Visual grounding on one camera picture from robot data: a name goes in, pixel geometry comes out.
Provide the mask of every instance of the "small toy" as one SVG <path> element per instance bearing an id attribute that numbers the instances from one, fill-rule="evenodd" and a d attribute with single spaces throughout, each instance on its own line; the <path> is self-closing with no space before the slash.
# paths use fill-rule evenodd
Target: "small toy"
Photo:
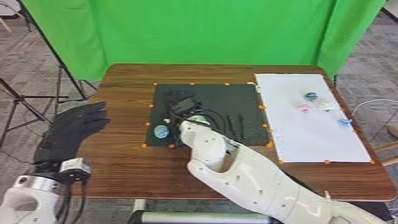
<path id="1" fill-rule="evenodd" d="M 337 123 L 339 123 L 339 125 L 344 126 L 344 127 L 351 126 L 351 120 L 348 120 L 348 119 L 339 119 L 339 120 L 337 120 Z"/>
<path id="2" fill-rule="evenodd" d="M 326 112 L 330 110 L 337 110 L 339 109 L 337 105 L 332 102 L 325 101 L 325 100 L 318 101 L 314 103 L 314 105 L 316 105 L 318 110 L 323 110 Z"/>
<path id="3" fill-rule="evenodd" d="M 310 109 L 310 106 L 307 104 L 302 104 L 300 107 L 298 107 L 298 110 L 307 113 L 309 112 L 309 109 Z"/>
<path id="4" fill-rule="evenodd" d="M 152 129 L 156 138 L 163 139 L 168 136 L 168 128 L 165 125 L 158 125 Z"/>
<path id="5" fill-rule="evenodd" d="M 314 92 L 309 92 L 305 95 L 303 95 L 303 99 L 312 102 L 316 99 L 318 99 L 318 95 Z"/>

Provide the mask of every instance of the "tripod stand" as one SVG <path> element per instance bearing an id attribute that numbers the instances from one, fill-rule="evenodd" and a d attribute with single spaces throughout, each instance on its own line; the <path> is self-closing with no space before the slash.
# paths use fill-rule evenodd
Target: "tripod stand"
<path id="1" fill-rule="evenodd" d="M 10 107 L 10 113 L 8 113 L 8 118 L 7 118 L 7 121 L 5 121 L 5 127 L 3 127 L 3 132 L 1 132 L 1 138 L 0 138 L 0 149 L 1 149 L 7 133 L 14 129 L 17 129 L 19 127 L 26 126 L 28 124 L 32 124 L 37 121 L 44 121 L 48 124 L 51 124 L 51 121 L 49 121 L 49 119 L 44 116 L 46 112 L 48 112 L 48 109 L 49 109 L 49 105 L 51 105 L 53 100 L 56 100 L 55 104 L 58 104 L 58 98 L 67 98 L 67 96 L 58 96 L 58 93 L 56 93 L 56 96 L 24 96 L 24 95 L 17 94 L 17 92 L 14 91 L 12 87 L 8 86 L 8 84 L 7 84 L 7 82 L 3 81 L 1 78 L 0 78 L 0 85 L 3 86 L 5 91 L 7 91 L 5 94 L 14 99 L 12 107 Z M 49 102 L 46 104 L 46 108 L 44 108 L 42 112 L 39 112 L 39 110 L 33 108 L 32 104 L 26 102 L 26 99 L 49 99 Z M 26 110 L 30 111 L 30 113 L 35 116 L 35 119 L 26 121 L 24 123 L 16 125 L 14 127 L 10 127 L 10 122 L 12 122 L 12 118 L 14 118 L 17 105 L 24 106 Z"/>

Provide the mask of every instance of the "pink object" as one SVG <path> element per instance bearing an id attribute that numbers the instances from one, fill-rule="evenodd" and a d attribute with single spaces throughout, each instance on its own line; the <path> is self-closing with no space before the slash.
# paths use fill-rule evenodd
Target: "pink object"
<path id="1" fill-rule="evenodd" d="M 309 106 L 307 104 L 302 104 L 300 107 L 298 107 L 298 110 L 300 110 L 302 112 L 307 112 L 309 109 L 310 109 L 310 106 Z"/>

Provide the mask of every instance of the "metal pole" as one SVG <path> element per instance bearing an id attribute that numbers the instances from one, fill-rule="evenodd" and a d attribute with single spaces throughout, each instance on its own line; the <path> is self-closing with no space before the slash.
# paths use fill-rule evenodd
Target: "metal pole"
<path id="1" fill-rule="evenodd" d="M 143 212 L 142 223 L 264 224 L 273 220 L 257 213 Z"/>
<path id="2" fill-rule="evenodd" d="M 145 210 L 145 199 L 133 200 L 133 212 L 138 210 Z"/>
<path id="3" fill-rule="evenodd" d="M 17 100 L 14 100 L 14 104 L 12 104 L 12 108 L 10 108 L 10 114 L 8 114 L 8 119 L 7 119 L 7 123 L 5 123 L 5 127 L 3 127 L 1 139 L 0 139 L 0 149 L 1 149 L 1 146 L 3 146 L 5 135 L 7 135 L 7 132 L 8 132 L 8 125 L 10 125 L 10 121 L 12 121 L 12 117 L 14 117 L 17 103 L 19 103 Z"/>
<path id="4" fill-rule="evenodd" d="M 60 59 L 60 57 L 58 57 L 56 51 L 55 51 L 53 46 L 51 46 L 51 44 L 49 44 L 49 41 L 48 41 L 48 39 L 46 39 L 46 35 L 44 35 L 44 32 L 42 32 L 40 27 L 39 27 L 39 25 L 37 25 L 33 16 L 32 16 L 32 14 L 30 14 L 30 12 L 28 12 L 28 9 L 26 9 L 26 7 L 24 7 L 24 4 L 23 4 L 21 0 L 17 0 L 17 2 L 19 2 L 19 5 L 21 5 L 21 9 L 23 9 L 23 11 L 26 12 L 26 16 L 28 16 L 28 18 L 30 18 L 30 20 L 32 20 L 32 24 L 33 24 L 35 29 L 37 29 L 37 31 L 39 31 L 42 40 L 44 40 L 46 45 L 48 45 L 48 47 L 49 47 L 49 50 L 51 50 L 51 52 L 53 52 L 53 56 L 55 56 L 55 58 L 56 58 L 58 64 L 60 64 L 62 69 L 63 69 L 63 71 L 65 71 L 65 75 L 67 75 L 67 78 L 69 78 L 69 80 L 71 80 L 72 86 L 74 86 L 74 88 L 76 88 L 76 90 L 78 90 L 78 93 L 79 93 L 79 96 L 81 96 L 81 100 L 87 100 L 87 96 L 85 96 L 85 94 L 83 94 L 83 92 L 81 92 L 81 89 L 79 89 L 79 87 L 78 87 L 76 80 L 74 80 L 74 78 L 72 78 L 72 75 L 71 75 L 71 72 L 69 72 L 69 70 L 67 70 L 63 61 L 62 61 L 62 59 Z"/>

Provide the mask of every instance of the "wooden table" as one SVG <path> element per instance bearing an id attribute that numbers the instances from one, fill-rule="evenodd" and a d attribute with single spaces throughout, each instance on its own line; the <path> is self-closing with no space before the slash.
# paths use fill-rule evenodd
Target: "wooden table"
<path id="1" fill-rule="evenodd" d="M 110 67 L 94 101 L 106 102 L 111 122 L 79 150 L 92 167 L 90 198 L 223 199 L 188 173 L 190 149 L 142 148 L 152 83 L 241 84 L 255 81 L 254 73 L 325 74 L 314 66 L 117 64 Z M 325 80 L 351 119 L 326 77 Z M 278 166 L 321 195 L 328 191 L 334 199 L 385 201 L 394 198 L 394 186 L 355 122 L 353 128 L 376 164 L 284 163 Z M 277 161 L 273 149 L 254 149 Z"/>

